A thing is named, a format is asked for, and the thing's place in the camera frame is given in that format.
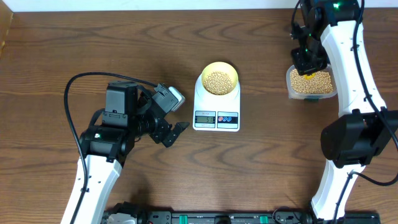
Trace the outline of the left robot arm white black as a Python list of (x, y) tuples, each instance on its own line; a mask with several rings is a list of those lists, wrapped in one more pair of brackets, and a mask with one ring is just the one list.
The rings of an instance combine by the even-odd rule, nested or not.
[(149, 135), (170, 147), (188, 122), (169, 124), (165, 116), (185, 101), (174, 87), (149, 91), (136, 82), (115, 81), (106, 89), (106, 106), (96, 111), (78, 139), (80, 158), (62, 223), (100, 223), (110, 192), (136, 141)]

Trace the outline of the pale yellow plastic bowl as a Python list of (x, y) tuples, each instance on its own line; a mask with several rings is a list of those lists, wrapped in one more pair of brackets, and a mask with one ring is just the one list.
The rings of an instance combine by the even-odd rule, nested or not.
[(234, 88), (233, 89), (235, 89), (237, 87), (237, 85), (238, 85), (238, 73), (237, 73), (237, 71), (235, 70), (235, 68), (232, 65), (230, 65), (230, 64), (228, 64), (226, 62), (213, 62), (213, 63), (207, 65), (204, 68), (204, 70), (202, 71), (202, 74), (201, 74), (201, 83), (202, 83), (202, 85), (203, 85), (203, 79), (207, 75), (212, 73), (212, 72), (225, 72), (225, 73), (227, 73), (229, 75), (230, 79), (232, 79), (232, 81), (234, 83)]

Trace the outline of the white digital kitchen scale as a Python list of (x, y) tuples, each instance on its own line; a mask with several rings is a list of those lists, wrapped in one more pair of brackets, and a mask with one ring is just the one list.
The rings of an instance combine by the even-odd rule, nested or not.
[(241, 122), (241, 88), (237, 82), (233, 91), (214, 95), (202, 84), (200, 75), (195, 84), (193, 129), (197, 131), (237, 132)]

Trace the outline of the clear container of soybeans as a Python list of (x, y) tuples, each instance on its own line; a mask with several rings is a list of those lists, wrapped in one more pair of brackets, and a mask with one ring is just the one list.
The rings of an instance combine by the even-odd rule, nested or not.
[(287, 90), (290, 99), (296, 100), (320, 100), (337, 95), (333, 71), (330, 65), (311, 80), (304, 79), (292, 65), (286, 73)]

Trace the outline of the soybeans heap in bowl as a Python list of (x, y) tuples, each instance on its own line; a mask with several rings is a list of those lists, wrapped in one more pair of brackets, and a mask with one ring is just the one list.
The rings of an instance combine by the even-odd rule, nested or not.
[(212, 72), (203, 79), (205, 89), (214, 95), (226, 95), (234, 88), (234, 83), (225, 72)]

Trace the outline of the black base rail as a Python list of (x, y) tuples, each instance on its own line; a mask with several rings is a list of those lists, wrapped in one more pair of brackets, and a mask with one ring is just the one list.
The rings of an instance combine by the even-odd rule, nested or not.
[(175, 211), (165, 207), (142, 207), (124, 202), (105, 211), (100, 222), (104, 224), (381, 224), (381, 219), (376, 212), (346, 212), (344, 217), (337, 220), (317, 219), (311, 207), (307, 210), (280, 207), (272, 212), (237, 210), (198, 212)]

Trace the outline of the yellow plastic measuring scoop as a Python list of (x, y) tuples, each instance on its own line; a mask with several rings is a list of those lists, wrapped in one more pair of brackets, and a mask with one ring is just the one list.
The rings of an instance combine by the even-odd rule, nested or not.
[(312, 73), (312, 74), (304, 75), (303, 77), (304, 77), (304, 79), (306, 79), (306, 80), (311, 80), (312, 78), (315, 77), (315, 75), (316, 75), (316, 73)]

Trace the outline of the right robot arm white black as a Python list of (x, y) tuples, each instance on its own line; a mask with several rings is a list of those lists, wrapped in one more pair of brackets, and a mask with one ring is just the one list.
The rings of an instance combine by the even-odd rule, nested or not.
[(330, 67), (338, 95), (338, 119), (325, 127), (320, 142), (325, 169), (301, 223), (379, 223), (376, 213), (346, 213), (356, 179), (396, 142), (397, 111), (382, 99), (368, 62), (363, 40), (363, 1), (298, 0), (303, 25), (292, 22), (291, 52), (300, 75)]

